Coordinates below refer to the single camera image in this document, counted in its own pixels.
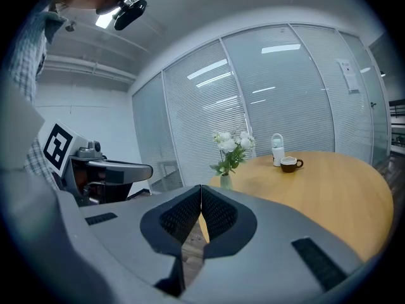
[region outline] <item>glass vase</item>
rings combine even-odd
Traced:
[[[232,190],[233,186],[232,186],[232,179],[230,178],[230,175],[221,175],[221,188],[224,189],[228,189],[228,190]]]

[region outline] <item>plaid shirt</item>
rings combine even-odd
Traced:
[[[30,12],[3,64],[20,92],[33,105],[37,92],[37,75],[44,66],[46,42],[52,43],[54,34],[66,21],[66,18],[55,12],[45,11],[51,2],[52,0],[41,0]],[[59,190],[47,166],[38,137],[31,145],[24,167],[27,172],[42,176],[55,190]]]

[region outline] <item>white bottle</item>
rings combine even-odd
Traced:
[[[273,165],[275,167],[280,166],[280,162],[282,158],[285,158],[284,153],[284,140],[281,134],[276,133],[271,137],[271,146],[272,146],[272,153],[273,153]]]

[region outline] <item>coffee cup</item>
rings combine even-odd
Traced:
[[[288,156],[286,158],[282,158],[280,161],[281,169],[284,172],[294,172],[297,168],[301,168],[304,165],[304,162],[300,159],[293,158],[292,156]]]

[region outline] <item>round table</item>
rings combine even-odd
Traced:
[[[338,153],[289,152],[304,166],[286,174],[266,155],[241,163],[232,176],[234,191],[276,201],[300,211],[346,242],[363,260],[371,258],[388,236],[393,215],[391,191],[367,163]],[[213,177],[209,186],[219,187]],[[209,242],[203,216],[199,223]]]

